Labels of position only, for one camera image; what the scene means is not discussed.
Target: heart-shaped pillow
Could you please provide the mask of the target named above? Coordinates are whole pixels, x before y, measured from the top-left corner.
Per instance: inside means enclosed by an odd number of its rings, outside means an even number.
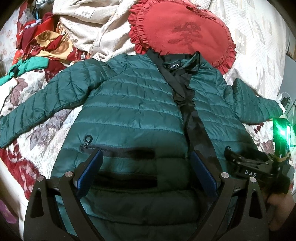
[[[235,61],[235,47],[224,22],[185,0],[141,0],[130,9],[129,36],[135,51],[161,55],[199,51],[222,74]]]

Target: beige blanket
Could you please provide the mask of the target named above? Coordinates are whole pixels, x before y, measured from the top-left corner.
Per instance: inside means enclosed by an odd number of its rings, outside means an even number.
[[[55,0],[53,14],[61,15],[60,22],[75,47],[90,52],[101,61],[121,54],[135,54],[128,33],[129,9],[138,0]],[[211,0],[191,0],[208,8]]]

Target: green puffer jacket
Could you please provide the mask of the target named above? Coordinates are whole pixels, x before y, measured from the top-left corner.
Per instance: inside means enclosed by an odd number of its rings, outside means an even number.
[[[195,108],[227,171],[226,146],[235,152],[256,148],[242,122],[261,123],[282,110],[240,79],[227,85],[218,70],[196,59],[180,59],[181,68],[193,73]],[[183,120],[173,90],[146,54],[121,54],[107,63],[89,59],[65,69],[1,118],[0,147],[57,111],[82,104],[52,177],[73,171],[98,146],[105,153],[103,166],[81,203],[106,241],[187,240],[197,228],[200,205],[190,188]],[[87,135],[93,139],[86,146]]]

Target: metal screw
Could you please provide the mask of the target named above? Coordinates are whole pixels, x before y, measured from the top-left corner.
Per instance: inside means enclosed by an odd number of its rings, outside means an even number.
[[[71,171],[68,171],[68,172],[65,173],[66,177],[71,177],[72,175],[73,175],[73,172],[71,172]]]
[[[223,178],[229,178],[229,174],[228,174],[227,172],[223,172],[223,173],[221,173],[221,176],[222,176]]]
[[[255,183],[256,182],[256,178],[255,177],[250,177],[250,181]]]
[[[37,178],[37,181],[41,182],[41,181],[43,181],[43,179],[44,179],[44,176],[39,176],[39,177]]]

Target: jacket collar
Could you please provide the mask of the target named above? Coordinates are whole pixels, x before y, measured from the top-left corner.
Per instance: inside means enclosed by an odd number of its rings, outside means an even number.
[[[168,55],[160,55],[155,52],[153,49],[148,49],[149,57],[151,60],[157,65],[165,67],[170,70],[168,67],[174,63],[179,62],[180,67],[178,69],[184,69],[190,72],[197,72],[201,62],[202,57],[201,54],[197,51],[193,55],[191,54],[168,54]]]

